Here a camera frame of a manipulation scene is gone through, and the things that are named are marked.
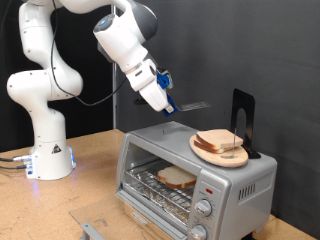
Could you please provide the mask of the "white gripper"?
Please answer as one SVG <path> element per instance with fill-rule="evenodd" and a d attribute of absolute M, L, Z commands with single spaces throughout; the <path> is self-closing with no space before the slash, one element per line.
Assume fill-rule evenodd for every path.
<path fill-rule="evenodd" d="M 153 80 L 148 85 L 139 90 L 144 100 L 157 112 L 166 109 L 168 113 L 174 112 L 174 107 L 169 104 L 165 89 Z"/>

